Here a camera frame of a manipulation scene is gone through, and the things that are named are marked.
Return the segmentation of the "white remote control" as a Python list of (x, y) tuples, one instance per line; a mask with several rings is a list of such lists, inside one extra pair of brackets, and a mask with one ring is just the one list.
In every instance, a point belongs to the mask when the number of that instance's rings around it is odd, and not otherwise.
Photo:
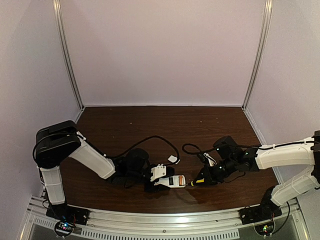
[(184, 184), (184, 186), (182, 186), (182, 187), (178, 186), (178, 176), (180, 176), (180, 175), (174, 175), (174, 176), (167, 177), (167, 178), (172, 178), (172, 187), (171, 187), (171, 189), (179, 189), (179, 188), (185, 188), (186, 187), (187, 184), (186, 184), (186, 179), (185, 179), (184, 175), (182, 175), (183, 176), (183, 184)]

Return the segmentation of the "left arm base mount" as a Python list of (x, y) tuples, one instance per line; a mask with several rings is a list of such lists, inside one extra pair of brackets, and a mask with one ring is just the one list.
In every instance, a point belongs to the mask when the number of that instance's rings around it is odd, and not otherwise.
[(46, 216), (58, 220), (54, 224), (53, 231), (60, 238), (66, 238), (76, 231), (81, 230), (81, 226), (87, 224), (90, 211), (85, 208), (57, 205), (49, 206)]

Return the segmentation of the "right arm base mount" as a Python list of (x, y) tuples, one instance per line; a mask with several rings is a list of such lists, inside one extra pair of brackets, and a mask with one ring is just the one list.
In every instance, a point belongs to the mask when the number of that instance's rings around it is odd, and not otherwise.
[(275, 217), (282, 215), (278, 208), (272, 210), (268, 206), (246, 206), (239, 211), (241, 223), (243, 225), (253, 224), (254, 231), (262, 237), (269, 237), (276, 228)]

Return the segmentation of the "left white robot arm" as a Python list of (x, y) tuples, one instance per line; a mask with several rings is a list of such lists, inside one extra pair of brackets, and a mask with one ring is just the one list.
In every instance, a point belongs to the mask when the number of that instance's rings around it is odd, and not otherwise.
[(78, 161), (111, 183), (125, 184), (130, 180), (154, 185), (161, 178), (175, 174), (169, 164), (151, 164), (148, 153), (136, 146), (120, 156), (107, 156), (77, 130), (72, 120), (40, 129), (35, 139), (32, 156), (53, 206), (67, 203), (60, 172), (60, 165), (67, 158)]

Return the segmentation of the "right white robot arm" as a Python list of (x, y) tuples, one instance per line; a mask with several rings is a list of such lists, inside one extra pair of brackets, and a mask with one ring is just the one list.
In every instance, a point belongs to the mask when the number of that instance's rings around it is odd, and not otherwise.
[(273, 167), (305, 165), (306, 168), (285, 183), (270, 187), (260, 206), (278, 209), (287, 201), (320, 187), (320, 132), (303, 140), (262, 146), (242, 146), (231, 136), (213, 144), (221, 161), (214, 166), (205, 164), (191, 186), (222, 184), (234, 172), (258, 172)]

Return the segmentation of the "yellow handled screwdriver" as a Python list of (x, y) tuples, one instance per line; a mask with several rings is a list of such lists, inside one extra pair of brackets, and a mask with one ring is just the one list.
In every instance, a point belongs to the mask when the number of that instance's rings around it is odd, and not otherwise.
[(187, 186), (190, 186), (190, 187), (195, 187), (195, 186), (204, 186), (205, 185), (205, 179), (202, 178), (202, 179), (194, 179), (192, 181), (190, 181)]

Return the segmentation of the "white battery cover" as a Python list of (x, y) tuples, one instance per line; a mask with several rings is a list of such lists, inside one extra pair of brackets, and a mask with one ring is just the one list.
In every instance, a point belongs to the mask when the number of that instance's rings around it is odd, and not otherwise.
[(170, 163), (175, 164), (175, 165), (180, 162), (180, 159), (177, 156), (174, 156), (174, 155), (171, 155), (167, 160)]

